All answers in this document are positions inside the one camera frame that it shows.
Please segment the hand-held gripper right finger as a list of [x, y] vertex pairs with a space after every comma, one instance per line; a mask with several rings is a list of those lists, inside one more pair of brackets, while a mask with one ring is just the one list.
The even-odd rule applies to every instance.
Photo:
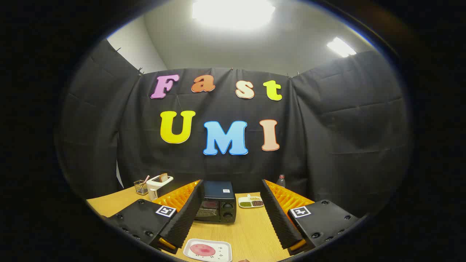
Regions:
[[266, 212], [282, 248], [290, 255], [334, 242], [361, 222], [330, 200], [312, 201], [265, 179], [262, 184]]

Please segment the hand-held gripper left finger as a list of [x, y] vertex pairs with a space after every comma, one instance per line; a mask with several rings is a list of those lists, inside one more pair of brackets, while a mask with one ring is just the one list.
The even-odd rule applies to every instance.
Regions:
[[197, 180], [155, 201], [138, 199], [106, 222], [155, 249], [176, 254], [182, 247], [204, 199], [203, 180]]

